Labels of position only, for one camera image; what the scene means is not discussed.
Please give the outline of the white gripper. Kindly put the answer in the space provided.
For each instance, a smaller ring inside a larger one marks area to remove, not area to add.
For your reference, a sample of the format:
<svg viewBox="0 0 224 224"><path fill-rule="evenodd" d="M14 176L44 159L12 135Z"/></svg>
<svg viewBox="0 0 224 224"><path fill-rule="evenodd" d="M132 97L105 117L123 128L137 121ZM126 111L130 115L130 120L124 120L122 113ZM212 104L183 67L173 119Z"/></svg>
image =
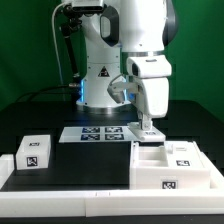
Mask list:
<svg viewBox="0 0 224 224"><path fill-rule="evenodd" d="M161 118L167 113L169 99L168 79L165 77L135 78L132 87L128 90L128 99L137 108L141 129L149 130L151 128L150 118Z"/></svg>

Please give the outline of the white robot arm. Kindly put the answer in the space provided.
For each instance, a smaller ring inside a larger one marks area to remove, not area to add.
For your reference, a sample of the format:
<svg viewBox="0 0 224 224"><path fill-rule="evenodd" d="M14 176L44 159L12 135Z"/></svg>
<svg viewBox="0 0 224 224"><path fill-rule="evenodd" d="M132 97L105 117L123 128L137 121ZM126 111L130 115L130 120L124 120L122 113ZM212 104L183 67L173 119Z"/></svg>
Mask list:
<svg viewBox="0 0 224 224"><path fill-rule="evenodd" d="M172 67L164 47L176 32L172 0L61 0L68 18L65 32L82 29L87 72L78 106L112 111L131 104L145 132L166 115Z"/></svg>

